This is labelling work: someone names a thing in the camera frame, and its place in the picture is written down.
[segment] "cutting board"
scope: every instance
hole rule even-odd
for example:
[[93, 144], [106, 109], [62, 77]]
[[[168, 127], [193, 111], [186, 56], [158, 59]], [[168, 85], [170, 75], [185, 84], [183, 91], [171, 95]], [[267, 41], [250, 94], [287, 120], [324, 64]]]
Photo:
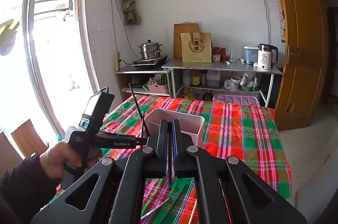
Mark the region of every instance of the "cutting board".
[[182, 58], [181, 33], [194, 33], [198, 31], [198, 24], [175, 24], [174, 25], [174, 58]]

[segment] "window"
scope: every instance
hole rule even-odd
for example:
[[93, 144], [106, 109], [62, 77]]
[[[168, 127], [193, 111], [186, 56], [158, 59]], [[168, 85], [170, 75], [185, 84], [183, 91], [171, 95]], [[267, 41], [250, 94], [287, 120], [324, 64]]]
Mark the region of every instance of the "window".
[[52, 145], [78, 124], [94, 93], [78, 5], [79, 0], [0, 0], [0, 24], [20, 22], [14, 44], [0, 56], [0, 125], [7, 134], [31, 119]]

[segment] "electric kettle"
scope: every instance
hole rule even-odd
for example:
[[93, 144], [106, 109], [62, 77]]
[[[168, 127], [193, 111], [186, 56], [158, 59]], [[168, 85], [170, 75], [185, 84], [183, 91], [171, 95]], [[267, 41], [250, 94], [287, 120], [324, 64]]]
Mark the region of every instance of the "electric kettle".
[[[270, 70], [278, 62], [278, 48], [276, 46], [259, 44], [258, 45], [258, 66], [260, 70]], [[273, 53], [276, 51], [276, 61], [273, 62]]]

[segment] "human hand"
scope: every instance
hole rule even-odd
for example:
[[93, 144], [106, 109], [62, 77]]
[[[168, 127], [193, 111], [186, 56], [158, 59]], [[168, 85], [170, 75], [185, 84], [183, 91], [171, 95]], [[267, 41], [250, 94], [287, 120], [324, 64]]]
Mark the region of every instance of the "human hand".
[[[87, 163], [87, 168], [84, 172], [87, 172], [99, 162], [101, 157], [103, 157], [102, 151], [96, 158]], [[80, 155], [71, 146], [67, 145], [65, 141], [58, 142], [54, 147], [49, 148], [40, 155], [41, 166], [46, 175], [51, 179], [62, 178], [66, 161], [73, 163], [77, 167], [80, 167], [82, 164]]]

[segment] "paper gift bag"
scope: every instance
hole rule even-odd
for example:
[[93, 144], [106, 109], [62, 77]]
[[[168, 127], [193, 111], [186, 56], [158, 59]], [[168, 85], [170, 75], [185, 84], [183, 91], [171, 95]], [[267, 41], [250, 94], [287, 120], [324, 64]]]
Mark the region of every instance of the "paper gift bag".
[[185, 63], [211, 63], [211, 33], [181, 33]]

